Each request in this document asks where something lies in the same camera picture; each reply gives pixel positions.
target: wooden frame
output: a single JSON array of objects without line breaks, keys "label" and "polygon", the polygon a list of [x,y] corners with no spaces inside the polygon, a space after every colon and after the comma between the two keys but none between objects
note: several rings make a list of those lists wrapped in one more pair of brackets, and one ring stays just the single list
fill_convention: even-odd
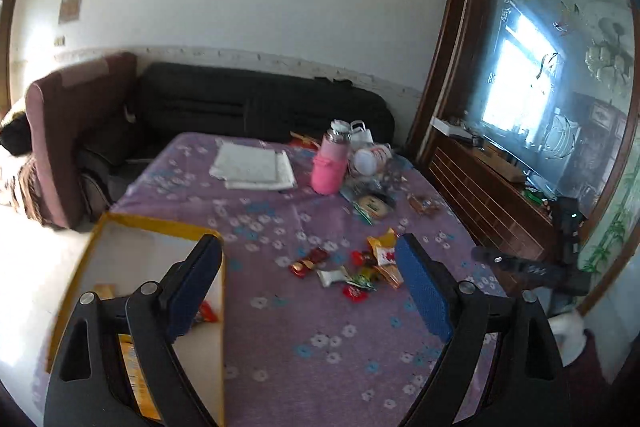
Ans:
[{"label": "wooden frame", "polygon": [[11,109],[11,83],[9,71],[9,49],[11,47],[11,24],[14,19],[16,0],[2,0],[0,16],[0,120]]},{"label": "wooden frame", "polygon": [[[450,82],[444,87],[444,92],[441,95],[442,103],[440,105],[437,114],[433,113],[433,109],[430,113],[426,114],[425,109],[435,107],[435,103],[428,105],[427,103],[420,104],[420,110],[414,121],[414,127],[412,132],[420,132],[420,137],[424,137],[424,134],[428,128],[429,122],[432,116],[439,116],[448,118],[449,116],[462,117],[463,109],[466,107],[468,101],[468,95],[470,92],[471,73],[477,66],[478,56],[481,54],[482,45],[479,43],[482,41],[482,36],[486,34],[487,17],[486,13],[490,12],[488,9],[488,2],[490,0],[466,0],[465,10],[462,15],[462,22],[460,23],[460,36],[457,48],[454,51],[454,55],[451,57],[450,63]],[[633,3],[632,12],[634,16],[634,33],[636,41],[636,49],[640,49],[640,10],[637,8],[638,4]],[[432,70],[435,68],[435,63],[432,64]],[[430,88],[431,83],[427,83],[427,88],[423,94],[423,98],[426,96],[427,90]],[[438,94],[431,94],[432,98],[438,99]],[[628,161],[631,147],[638,129],[638,121],[640,119],[640,79],[634,81],[631,93],[630,106],[628,111],[628,117],[626,119],[625,130],[622,136],[622,143],[616,156],[613,168],[609,174],[609,178],[605,183],[603,191],[598,198],[598,201],[591,212],[590,219],[585,222],[584,226],[580,229],[580,239],[584,243],[590,237],[591,233],[595,229],[596,225],[602,219],[604,212],[606,211],[612,197],[620,183],[623,171]],[[414,134],[410,135],[410,142],[408,142],[409,152],[413,152],[415,149],[415,143],[418,141],[418,137]],[[431,162],[431,158],[434,154],[434,136],[430,136],[423,152],[420,157],[417,158],[416,164],[422,172],[427,172],[428,166]],[[620,256],[614,261],[612,267],[604,275],[603,279],[596,286],[596,288],[590,293],[581,304],[579,310],[581,313],[586,313],[593,305],[604,295],[606,290],[615,281],[619,273],[628,263],[628,260],[633,256],[640,242],[640,222],[636,225],[628,241],[623,245],[623,251]]]},{"label": "wooden frame", "polygon": [[440,34],[438,35],[438,42],[431,61],[431,70],[406,142],[405,152],[411,160],[417,160],[424,135],[430,126],[431,117],[436,109],[438,97],[449,70],[449,61],[456,46],[458,28],[464,7],[465,0],[447,0],[445,5]]}]

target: wooden cabinet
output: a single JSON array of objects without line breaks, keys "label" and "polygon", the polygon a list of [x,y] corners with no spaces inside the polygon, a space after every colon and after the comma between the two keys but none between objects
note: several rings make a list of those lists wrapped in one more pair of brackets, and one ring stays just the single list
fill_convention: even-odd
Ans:
[{"label": "wooden cabinet", "polygon": [[[550,260],[555,234],[550,220],[512,185],[459,142],[437,133],[431,162],[423,169],[477,245],[533,261]],[[504,290],[523,289],[510,274],[494,269]]]}]

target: brown blanket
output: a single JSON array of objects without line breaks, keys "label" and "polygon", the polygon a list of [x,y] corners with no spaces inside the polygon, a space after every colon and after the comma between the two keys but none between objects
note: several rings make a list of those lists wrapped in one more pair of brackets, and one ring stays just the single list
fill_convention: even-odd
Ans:
[{"label": "brown blanket", "polygon": [[35,158],[32,155],[0,157],[0,204],[11,206],[42,225],[40,200]]}]

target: floral tablecloth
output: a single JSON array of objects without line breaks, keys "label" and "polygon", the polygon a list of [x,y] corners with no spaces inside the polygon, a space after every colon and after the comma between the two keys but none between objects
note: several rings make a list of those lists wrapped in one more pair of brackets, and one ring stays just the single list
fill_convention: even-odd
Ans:
[{"label": "floral tablecloth", "polygon": [[[226,190],[209,176],[224,140],[287,150],[298,188]],[[308,186],[313,153],[258,140],[182,134],[129,187],[113,212],[212,227],[225,240],[225,416],[229,427],[395,427],[414,402],[442,349],[424,326],[409,292],[379,283],[354,303],[341,285],[295,277],[287,267],[313,247],[331,254],[326,269],[350,265],[368,235],[393,227],[411,232],[458,279],[503,295],[491,270],[471,260],[474,246],[436,190],[407,163],[396,210],[369,226],[340,196]],[[419,217],[414,193],[445,210]],[[473,414],[495,339],[485,337],[476,375],[458,415]]]}]

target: pink water bottle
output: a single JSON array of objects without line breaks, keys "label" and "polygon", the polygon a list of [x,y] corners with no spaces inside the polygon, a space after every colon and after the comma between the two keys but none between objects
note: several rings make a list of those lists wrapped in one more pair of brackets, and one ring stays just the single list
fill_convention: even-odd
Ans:
[{"label": "pink water bottle", "polygon": [[314,158],[311,187],[318,194],[337,194],[349,163],[349,133],[351,126],[334,120],[322,138],[322,146]]}]

